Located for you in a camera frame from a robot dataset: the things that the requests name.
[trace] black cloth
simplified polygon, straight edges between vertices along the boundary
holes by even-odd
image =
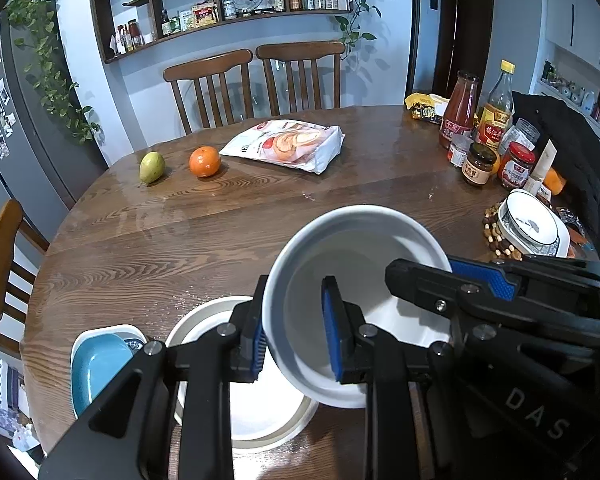
[[[566,180],[564,192],[585,225],[600,256],[600,141],[587,120],[564,102],[547,96],[513,92],[514,122],[529,121],[540,132],[536,155],[549,139],[557,154],[553,167]]]

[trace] blue gripper pad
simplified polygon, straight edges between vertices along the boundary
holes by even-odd
[[[449,258],[449,263],[455,274],[462,274],[474,280],[487,282],[493,295],[501,300],[511,301],[516,295],[516,286],[507,281],[500,269],[481,264],[468,264],[452,258]]]

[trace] yellow bottle cap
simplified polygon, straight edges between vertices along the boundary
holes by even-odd
[[[509,61],[503,59],[502,62],[500,63],[500,70],[504,70],[504,72],[509,72],[510,74],[513,74],[513,71],[516,69],[516,66],[513,63],[510,63]]]

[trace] jar label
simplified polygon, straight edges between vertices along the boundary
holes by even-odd
[[[474,184],[486,184],[491,172],[479,170],[467,159],[462,165],[462,174]]]
[[[451,144],[449,146],[449,151],[446,154],[446,158],[449,162],[451,162],[456,168],[462,168],[466,160],[466,152],[462,152],[461,150],[456,150],[456,147]]]
[[[491,105],[486,105],[478,125],[476,140],[497,150],[510,117],[510,113],[507,114]]]
[[[467,132],[470,132],[471,128],[467,128],[465,126],[460,126],[460,124],[453,123],[448,119],[442,121],[440,124],[440,133],[446,140],[451,140],[451,136],[455,134],[464,135]]]
[[[520,166],[515,160],[510,160],[502,168],[501,178],[512,187],[522,187],[529,178],[529,170]]]

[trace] jar with black lid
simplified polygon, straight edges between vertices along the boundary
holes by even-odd
[[[487,183],[497,158],[496,153],[488,146],[480,142],[472,143],[462,165],[462,176],[472,186],[483,186]]]

